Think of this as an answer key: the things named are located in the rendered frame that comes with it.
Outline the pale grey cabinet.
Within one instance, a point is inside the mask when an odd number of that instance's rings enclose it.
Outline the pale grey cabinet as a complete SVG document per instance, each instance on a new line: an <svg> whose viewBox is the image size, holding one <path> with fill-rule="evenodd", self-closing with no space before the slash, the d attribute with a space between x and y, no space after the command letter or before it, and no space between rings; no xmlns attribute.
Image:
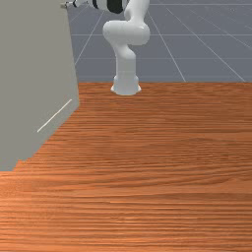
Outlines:
<svg viewBox="0 0 252 252"><path fill-rule="evenodd" d="M79 106L64 0L0 0L0 171L31 158Z"/></svg>

